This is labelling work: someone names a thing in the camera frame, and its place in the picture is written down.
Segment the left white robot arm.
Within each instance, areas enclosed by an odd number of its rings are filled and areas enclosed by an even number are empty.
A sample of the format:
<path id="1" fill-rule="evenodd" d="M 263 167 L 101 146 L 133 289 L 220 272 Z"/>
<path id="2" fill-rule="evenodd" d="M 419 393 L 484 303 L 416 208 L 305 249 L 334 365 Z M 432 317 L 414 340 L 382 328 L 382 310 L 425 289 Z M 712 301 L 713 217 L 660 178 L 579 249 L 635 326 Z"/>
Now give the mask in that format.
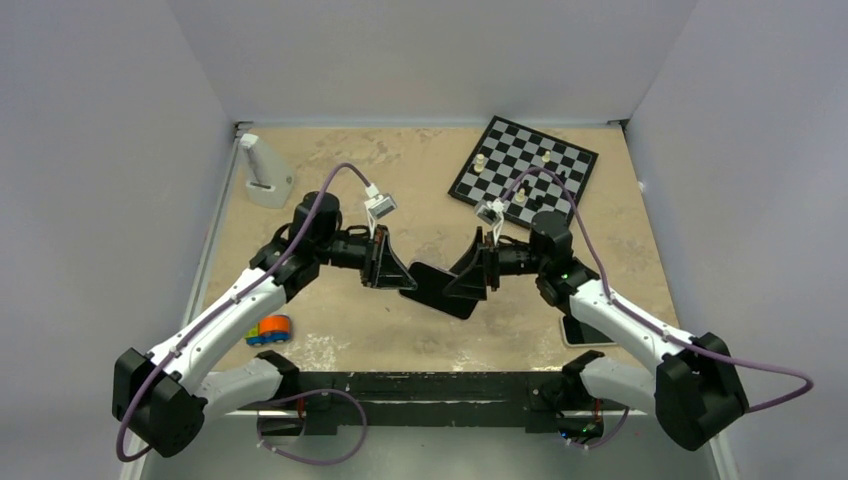
<path id="1" fill-rule="evenodd" d="M 338 198 L 306 194 L 291 222 L 281 226 L 234 285 L 200 317 L 146 352 L 127 349 L 114 365 L 112 414 L 119 434 L 132 432 L 149 450 L 168 458 L 184 450 L 203 424 L 253 403 L 292 405 L 298 368 L 266 351 L 246 366 L 214 372 L 218 361 L 260 321 L 312 283 L 324 265 L 356 270 L 363 286 L 414 290 L 416 281 L 390 245 L 380 219 L 397 208 L 372 187 L 366 224 L 343 227 Z"/>

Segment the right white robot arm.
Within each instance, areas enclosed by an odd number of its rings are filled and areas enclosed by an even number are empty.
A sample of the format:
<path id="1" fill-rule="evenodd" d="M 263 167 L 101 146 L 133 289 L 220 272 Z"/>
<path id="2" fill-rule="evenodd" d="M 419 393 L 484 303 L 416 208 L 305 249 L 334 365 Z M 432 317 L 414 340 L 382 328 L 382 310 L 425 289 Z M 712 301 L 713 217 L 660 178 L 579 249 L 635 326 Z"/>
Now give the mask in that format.
<path id="1" fill-rule="evenodd" d="M 563 368 L 561 392 L 576 407 L 608 399 L 650 413 L 678 446 L 695 451 L 749 410 L 736 368 L 718 361 L 729 353 L 714 334 L 695 337 L 628 301 L 616 304 L 600 275 L 573 253 L 565 216 L 534 216 L 526 242 L 500 245 L 477 232 L 448 297 L 483 301 L 503 276 L 534 274 L 545 302 L 591 326 L 629 352 L 639 367 L 589 352 Z"/>

